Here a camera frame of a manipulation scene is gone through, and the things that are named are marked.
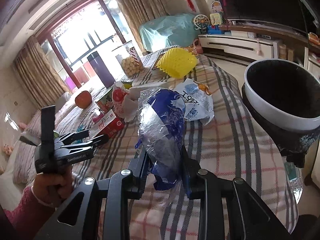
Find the curtain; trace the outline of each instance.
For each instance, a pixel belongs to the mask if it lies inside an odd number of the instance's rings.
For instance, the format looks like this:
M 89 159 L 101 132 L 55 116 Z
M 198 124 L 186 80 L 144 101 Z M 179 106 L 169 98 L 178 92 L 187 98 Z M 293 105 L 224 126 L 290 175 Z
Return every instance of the curtain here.
M 142 52 L 145 52 L 139 33 L 139 27 L 148 21 L 161 16 L 166 16 L 166 12 L 161 0 L 116 0 L 121 9 L 131 32 Z
M 27 40 L 12 67 L 25 92 L 39 109 L 53 105 L 64 92 L 70 92 L 34 36 Z

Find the metal bolt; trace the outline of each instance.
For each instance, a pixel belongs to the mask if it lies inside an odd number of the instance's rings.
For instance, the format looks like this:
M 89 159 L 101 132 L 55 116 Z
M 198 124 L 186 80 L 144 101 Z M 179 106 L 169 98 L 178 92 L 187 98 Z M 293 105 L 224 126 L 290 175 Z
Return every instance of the metal bolt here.
M 244 183 L 244 179 L 239 178 L 239 177 L 234 178 L 234 181 L 235 181 L 235 183 L 237 183 L 237 184 L 243 184 L 243 183 Z
M 94 178 L 86 178 L 84 180 L 84 184 L 86 185 L 91 185 L 92 183 L 94 183 Z
M 130 171 L 130 170 L 127 170 L 127 169 L 121 171 L 121 174 L 122 174 L 123 176 L 127 176 L 127 175 L 129 175 L 130 173 L 131 173 L 131 171 Z
M 199 173 L 200 175 L 207 175 L 207 174 L 208 174 L 208 171 L 205 170 L 205 169 L 199 169 L 198 173 Z

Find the dark purple cylinder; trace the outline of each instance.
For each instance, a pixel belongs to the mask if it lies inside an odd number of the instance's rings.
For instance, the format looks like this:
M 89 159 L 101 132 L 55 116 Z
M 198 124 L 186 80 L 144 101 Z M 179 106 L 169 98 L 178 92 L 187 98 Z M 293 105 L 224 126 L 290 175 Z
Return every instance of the dark purple cylinder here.
M 104 84 L 106 88 L 113 86 L 113 83 L 115 82 L 114 77 L 110 74 L 108 68 L 104 64 L 103 60 L 99 56 L 99 53 L 97 51 L 93 52 L 87 57 L 90 65 L 94 69 L 94 71 L 97 73 L 98 77 Z

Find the red and white box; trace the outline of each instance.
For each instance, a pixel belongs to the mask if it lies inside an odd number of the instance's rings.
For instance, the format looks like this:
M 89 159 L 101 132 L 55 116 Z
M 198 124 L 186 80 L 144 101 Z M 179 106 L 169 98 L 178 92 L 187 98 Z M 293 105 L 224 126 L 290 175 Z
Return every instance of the red and white box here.
M 90 139 L 95 138 L 102 134 L 107 134 L 109 138 L 113 137 L 118 131 L 124 127 L 124 121 L 115 115 L 110 110 L 105 114 L 99 122 L 89 130 Z

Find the floor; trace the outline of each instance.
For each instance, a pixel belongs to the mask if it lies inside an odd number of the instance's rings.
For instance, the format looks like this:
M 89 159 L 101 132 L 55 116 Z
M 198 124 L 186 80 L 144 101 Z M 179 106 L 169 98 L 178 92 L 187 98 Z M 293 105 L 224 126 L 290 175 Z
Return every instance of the floor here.
M 241 87 L 244 84 L 244 71 L 250 63 L 213 54 L 205 55 L 210 57 L 220 68 L 234 76 L 238 80 L 239 89 L 241 91 Z M 317 143 L 314 143 L 306 155 L 305 167 L 302 169 L 303 179 L 311 171 L 316 150 Z M 302 195 L 298 203 L 298 209 L 300 215 L 312 214 L 317 217 L 320 215 L 320 193 L 313 186 L 304 185 Z

